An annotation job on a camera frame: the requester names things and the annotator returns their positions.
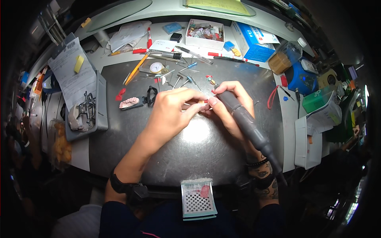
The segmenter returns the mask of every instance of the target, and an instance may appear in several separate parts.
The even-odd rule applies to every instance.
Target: black wristwatch
[[[148,197],[147,186],[142,184],[125,184],[122,183],[116,174],[114,174],[114,169],[110,173],[110,183],[111,187],[117,193],[125,193],[128,196],[135,197],[138,200]]]

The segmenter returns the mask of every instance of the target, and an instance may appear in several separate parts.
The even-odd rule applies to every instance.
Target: small black box
[[[177,42],[177,43],[180,43],[180,40],[182,39],[182,35],[181,34],[178,34],[178,33],[173,33],[171,35],[171,41],[174,41],[174,42]]]

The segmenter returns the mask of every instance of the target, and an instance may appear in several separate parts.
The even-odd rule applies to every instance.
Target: dental handpiece
[[[271,163],[275,176],[279,176],[281,182],[287,186],[287,182],[283,176],[282,169],[275,158],[272,151],[269,138],[257,127],[255,119],[250,115],[244,106],[242,106],[235,95],[230,91],[224,91],[217,94],[217,97],[225,105],[227,110],[232,114],[238,127],[242,133],[250,140],[253,146],[259,150]]]

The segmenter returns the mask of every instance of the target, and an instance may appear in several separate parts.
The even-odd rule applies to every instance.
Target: perforated metal plate
[[[200,191],[201,190],[188,190],[184,193],[184,214],[214,211],[210,188],[206,198],[200,196]]]
[[[189,219],[208,219],[217,214],[211,181],[182,183],[182,215]]]

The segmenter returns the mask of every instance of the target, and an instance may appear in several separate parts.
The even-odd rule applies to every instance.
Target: blue and white box
[[[272,44],[280,44],[274,34],[258,27],[233,21],[231,29],[237,46],[246,59],[266,62],[275,53]]]

